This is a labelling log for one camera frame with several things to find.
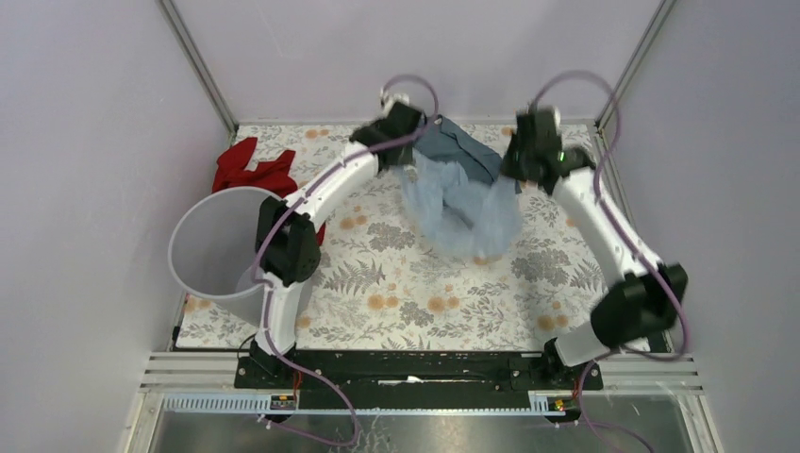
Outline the grey plastic trash bin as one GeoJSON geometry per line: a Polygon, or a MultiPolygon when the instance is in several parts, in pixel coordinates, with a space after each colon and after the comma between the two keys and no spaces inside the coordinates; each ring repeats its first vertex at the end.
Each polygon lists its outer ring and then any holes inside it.
{"type": "Polygon", "coordinates": [[[256,255],[260,203],[273,193],[239,187],[214,193],[192,207],[170,241],[175,279],[192,295],[222,305],[258,326],[263,292],[240,281],[256,255]]]}

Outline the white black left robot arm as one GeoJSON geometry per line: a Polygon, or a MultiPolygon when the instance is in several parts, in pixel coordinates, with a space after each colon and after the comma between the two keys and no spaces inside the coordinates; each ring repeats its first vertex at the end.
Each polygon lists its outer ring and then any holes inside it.
{"type": "Polygon", "coordinates": [[[345,199],[380,173],[413,162],[412,147],[427,125],[425,114],[391,101],[381,116],[352,131],[341,153],[317,176],[285,197],[258,208],[253,262],[240,281],[263,292],[252,347],[257,376],[272,388],[292,378],[293,323],[308,281],[321,261],[317,232],[345,199]]]}

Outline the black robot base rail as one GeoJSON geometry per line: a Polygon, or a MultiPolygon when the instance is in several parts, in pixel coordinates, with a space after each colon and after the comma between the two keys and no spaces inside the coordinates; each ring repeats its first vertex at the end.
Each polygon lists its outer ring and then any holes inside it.
{"type": "Polygon", "coordinates": [[[286,390],[302,410],[517,410],[531,391],[599,391],[599,367],[564,367],[544,353],[293,348],[285,377],[269,377],[251,346],[238,359],[237,389],[286,390]]]}

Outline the light blue plastic trash bag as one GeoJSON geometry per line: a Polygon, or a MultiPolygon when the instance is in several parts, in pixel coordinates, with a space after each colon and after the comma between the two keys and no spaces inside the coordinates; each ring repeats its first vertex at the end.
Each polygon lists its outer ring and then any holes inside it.
{"type": "Polygon", "coordinates": [[[454,162],[419,152],[396,169],[407,217],[439,253],[453,258],[496,258],[508,252],[523,227],[517,182],[469,178],[454,162]]]}

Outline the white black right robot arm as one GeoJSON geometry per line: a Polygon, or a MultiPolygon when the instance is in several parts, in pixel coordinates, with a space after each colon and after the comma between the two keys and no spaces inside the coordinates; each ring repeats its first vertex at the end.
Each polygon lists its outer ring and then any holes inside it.
{"type": "Polygon", "coordinates": [[[608,289],[589,321],[545,347],[542,379],[556,389],[577,378],[578,365],[674,327],[688,284],[683,267],[662,261],[606,199],[599,171],[589,150],[563,142],[556,109],[517,113],[502,175],[536,184],[560,205],[594,254],[608,289]]]}

